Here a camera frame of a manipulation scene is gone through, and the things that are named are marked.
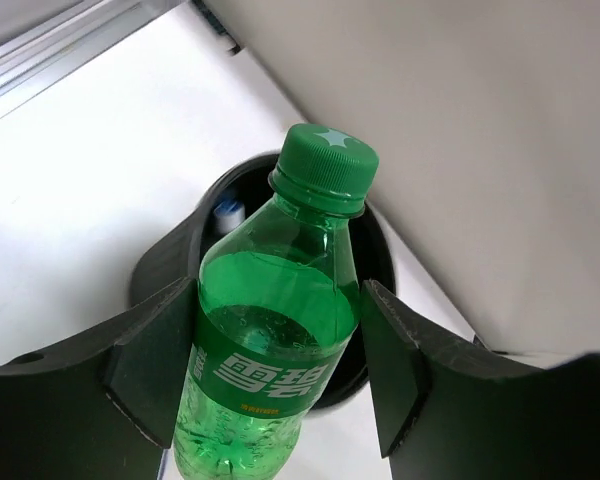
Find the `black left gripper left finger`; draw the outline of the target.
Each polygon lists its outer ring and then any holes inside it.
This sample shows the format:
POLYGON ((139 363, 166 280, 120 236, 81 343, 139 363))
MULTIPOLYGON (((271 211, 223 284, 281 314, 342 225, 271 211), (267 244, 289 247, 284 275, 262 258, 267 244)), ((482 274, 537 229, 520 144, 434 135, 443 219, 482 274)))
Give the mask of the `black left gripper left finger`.
POLYGON ((0 479, 155 479, 171 445, 196 282, 0 366, 0 479))

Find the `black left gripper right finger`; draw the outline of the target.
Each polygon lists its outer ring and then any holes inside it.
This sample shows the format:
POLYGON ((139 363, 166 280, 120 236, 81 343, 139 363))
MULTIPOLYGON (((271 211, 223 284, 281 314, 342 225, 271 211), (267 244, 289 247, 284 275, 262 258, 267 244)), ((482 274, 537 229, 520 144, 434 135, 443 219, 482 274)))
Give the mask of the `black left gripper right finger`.
POLYGON ((381 454, 396 479, 600 479, 600 353, 505 358, 363 288, 381 454))

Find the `green soda bottle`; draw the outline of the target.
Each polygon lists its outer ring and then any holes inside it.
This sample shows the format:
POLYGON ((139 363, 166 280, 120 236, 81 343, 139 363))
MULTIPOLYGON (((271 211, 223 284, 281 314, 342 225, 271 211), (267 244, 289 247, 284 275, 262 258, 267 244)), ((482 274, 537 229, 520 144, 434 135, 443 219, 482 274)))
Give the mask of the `green soda bottle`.
POLYGON ((204 256, 173 438, 185 479, 271 479, 359 323, 349 222, 378 169, 363 141, 292 126, 272 197, 204 256))

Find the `clear bottle blue label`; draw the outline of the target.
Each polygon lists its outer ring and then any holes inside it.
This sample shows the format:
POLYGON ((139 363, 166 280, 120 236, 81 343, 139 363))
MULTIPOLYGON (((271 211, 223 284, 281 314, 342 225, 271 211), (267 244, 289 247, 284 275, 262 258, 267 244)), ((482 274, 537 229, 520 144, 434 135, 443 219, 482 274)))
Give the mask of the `clear bottle blue label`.
POLYGON ((225 197, 215 206, 213 216, 218 234, 226 235, 244 222, 245 206, 235 198, 225 197))

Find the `black ribbed plastic bin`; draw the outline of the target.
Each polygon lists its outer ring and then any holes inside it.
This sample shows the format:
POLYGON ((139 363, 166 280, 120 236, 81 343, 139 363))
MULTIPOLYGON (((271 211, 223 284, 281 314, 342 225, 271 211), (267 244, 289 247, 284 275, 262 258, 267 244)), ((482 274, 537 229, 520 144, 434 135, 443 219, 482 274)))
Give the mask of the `black ribbed plastic bin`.
MULTIPOLYGON (((273 194, 268 177, 277 159, 276 152, 257 155, 216 180, 193 212, 140 258, 131 276, 129 303, 135 306, 177 278, 196 275, 202 257, 220 239, 213 209, 221 200, 232 198, 242 202, 248 216, 255 213, 273 194)), ((361 216, 349 222, 349 232, 358 282, 376 280, 395 293, 396 272, 388 238, 370 203, 365 204, 361 216)), ((344 403, 368 381, 363 336, 356 330, 313 409, 344 403)))

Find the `aluminium table frame rail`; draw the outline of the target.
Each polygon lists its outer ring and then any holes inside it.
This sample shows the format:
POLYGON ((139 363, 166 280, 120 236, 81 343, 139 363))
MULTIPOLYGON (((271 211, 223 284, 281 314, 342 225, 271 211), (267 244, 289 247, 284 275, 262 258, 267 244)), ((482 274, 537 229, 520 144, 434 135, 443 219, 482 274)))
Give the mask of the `aluminium table frame rail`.
POLYGON ((0 119, 178 1, 81 1, 0 45, 0 119))

